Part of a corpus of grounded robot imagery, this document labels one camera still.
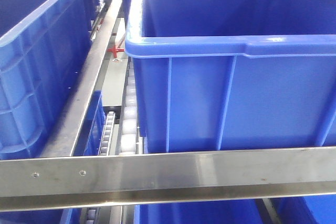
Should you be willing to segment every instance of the bolt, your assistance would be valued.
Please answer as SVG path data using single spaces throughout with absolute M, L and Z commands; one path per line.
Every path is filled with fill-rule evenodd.
M 80 176 L 85 176 L 86 175 L 86 171 L 85 170 L 80 170 L 79 171 L 79 175 Z
M 39 175 L 39 173 L 37 173 L 37 172 L 34 172 L 34 173 L 32 173 L 32 177 L 33 178 L 37 178 L 37 177 L 39 177 L 40 175 Z

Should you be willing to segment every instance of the stainless steel rail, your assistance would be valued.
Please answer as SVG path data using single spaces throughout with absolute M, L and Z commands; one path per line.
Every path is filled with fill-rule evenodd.
M 69 97 L 41 157 L 73 155 L 120 6 L 121 0 L 112 0 L 84 63 L 78 86 Z
M 0 162 L 0 210 L 336 193 L 336 147 Z

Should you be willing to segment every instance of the metal bar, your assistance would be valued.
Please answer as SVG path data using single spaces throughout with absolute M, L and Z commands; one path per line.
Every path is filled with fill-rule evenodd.
M 0 162 L 0 210 L 336 193 L 336 147 Z
M 41 157 L 72 156 L 120 6 L 121 0 L 112 0 L 84 63 L 77 89 L 68 99 Z

